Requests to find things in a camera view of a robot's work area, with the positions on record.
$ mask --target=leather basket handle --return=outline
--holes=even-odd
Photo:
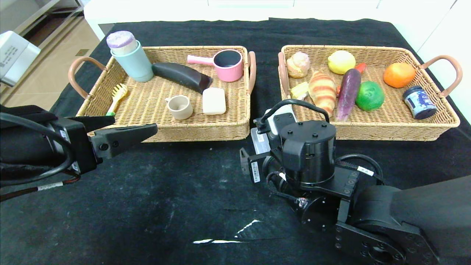
[[[461,69],[461,65],[458,63],[458,61],[449,56],[449,55],[438,55],[437,57],[433,58],[432,60],[424,63],[423,65],[420,66],[421,69],[426,69],[428,68],[431,64],[433,64],[434,62],[440,60],[440,59],[445,59],[447,61],[449,61],[451,63],[451,65],[453,65],[453,68],[455,68],[455,71],[456,71],[456,79],[455,81],[453,82],[453,84],[451,84],[447,89],[443,90],[442,92],[439,93],[439,96],[440,97],[447,97],[451,91],[453,91],[453,89],[455,89],[455,87],[461,82],[461,79],[463,78],[463,70]]]
[[[280,73],[281,88],[283,89],[286,97],[290,95],[290,82],[288,80],[288,71],[286,70],[286,59],[284,53],[278,53],[278,72]]]
[[[106,67],[92,57],[78,57],[70,65],[68,73],[70,85],[73,87],[73,89],[75,89],[75,91],[77,91],[77,93],[82,96],[82,98],[87,99],[89,94],[85,90],[83,90],[83,88],[75,80],[75,72],[77,71],[77,68],[80,66],[81,63],[85,61],[92,62],[94,65],[98,66],[98,68],[100,68],[102,71],[106,70]]]
[[[249,75],[249,89],[247,94],[252,93],[253,87],[255,86],[255,78],[257,77],[257,61],[255,58],[255,52],[249,51],[249,65],[250,65],[250,75]]]

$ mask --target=black tablecloth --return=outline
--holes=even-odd
[[[412,50],[393,25],[368,19],[143,22],[116,24],[112,32],[117,30],[133,32],[144,46],[243,45],[255,51],[258,72],[252,118],[280,100],[277,53],[286,44]],[[106,64],[110,58],[106,42],[100,42],[91,56]],[[77,80],[90,90],[99,74],[86,64]],[[81,97],[68,85],[52,111],[74,116],[81,104]],[[388,183],[401,189],[466,176],[471,174],[471,128],[458,115],[461,125],[436,141],[337,141],[337,155],[362,153],[375,158]],[[140,144],[84,174],[74,185],[3,202],[0,262],[360,264],[334,248],[332,233],[310,232],[283,200],[269,197],[242,176],[241,147],[254,153],[250,138]],[[260,222],[239,234],[245,243],[193,244],[233,240],[253,220]]]

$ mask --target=croissant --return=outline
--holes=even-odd
[[[332,78],[315,71],[309,81],[308,92],[314,104],[324,109],[329,117],[332,116],[337,96],[337,89]]]

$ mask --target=black cable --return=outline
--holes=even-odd
[[[279,191],[277,191],[275,188],[273,188],[272,186],[270,186],[270,181],[273,181],[273,180],[271,179],[271,177],[274,176],[274,175],[278,175],[278,174],[280,174],[279,171],[273,171],[273,172],[271,172],[271,173],[269,173],[269,174],[267,175],[266,181],[267,181],[267,187],[268,187],[268,189],[269,189],[273,194],[275,194],[275,195],[277,195],[277,196],[279,196],[279,197],[282,197],[282,198],[285,198],[285,199],[288,199],[288,200],[292,200],[292,201],[294,201],[294,202],[297,202],[297,201],[298,201],[298,198],[297,198],[297,197],[292,196],[292,195],[289,195],[289,194],[286,194],[286,193],[279,192]]]
[[[73,184],[73,183],[80,180],[80,175],[78,175],[78,174],[76,174],[72,171],[66,170],[66,171],[64,171],[64,173],[72,175],[73,177],[68,179],[68,180],[62,181],[63,185]],[[33,192],[36,192],[38,190],[39,190],[39,187],[32,187],[32,188],[28,188],[28,189],[24,189],[24,190],[13,191],[13,192],[10,192],[10,193],[7,193],[7,194],[1,194],[0,195],[0,202],[6,201],[6,200],[9,200],[9,199],[13,199],[15,197],[25,195],[25,194],[28,194],[28,193],[33,193]]]
[[[47,127],[39,123],[36,123],[34,121],[31,121],[22,117],[18,117],[15,115],[11,115],[8,113],[3,113],[3,112],[0,113],[0,120],[11,122],[11,123],[26,127],[33,131],[46,135],[51,141],[55,141],[62,146],[62,148],[64,149],[65,157],[66,157],[64,162],[62,162],[62,164],[60,164],[59,166],[53,169],[50,169],[46,172],[43,172],[37,176],[34,176],[26,180],[22,180],[22,179],[21,180],[3,180],[3,181],[0,181],[0,186],[3,187],[3,186],[11,186],[11,185],[21,185],[21,184],[31,183],[34,181],[45,179],[61,171],[68,169],[72,165],[72,163],[75,161],[75,155],[72,150],[72,145],[66,140],[64,140],[64,138],[62,138],[59,134],[48,129]]]
[[[325,121],[330,123],[329,115],[327,114],[327,112],[324,109],[316,107],[316,106],[312,105],[311,103],[308,103],[308,102],[305,102],[305,101],[299,100],[299,99],[285,99],[285,100],[282,100],[282,101],[276,103],[271,108],[271,110],[269,112],[265,113],[265,115],[262,116],[262,118],[260,119],[260,123],[262,123],[262,124],[265,123],[265,121],[268,119],[268,117],[272,116],[275,113],[275,111],[277,111],[279,108],[281,108],[284,105],[299,105],[299,106],[303,106],[303,107],[306,107],[308,109],[314,110],[314,111],[319,112],[322,115],[324,115]]]
[[[357,168],[358,168],[357,165],[354,165],[354,164],[351,164],[351,163],[348,163],[348,162],[344,162],[347,159],[361,159],[361,160],[366,161],[369,164],[371,164],[373,166],[374,170],[375,170],[375,173],[373,174],[373,177],[376,178],[376,185],[385,185],[385,181],[384,181],[381,166],[373,158],[371,158],[369,156],[366,156],[366,155],[362,155],[362,154],[348,154],[348,155],[338,157],[335,160],[335,163],[340,165],[340,166],[346,166],[346,167],[349,167],[351,169],[357,170]]]

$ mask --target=green lime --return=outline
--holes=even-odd
[[[355,103],[364,111],[379,109],[384,102],[384,92],[382,88],[373,81],[361,83]]]

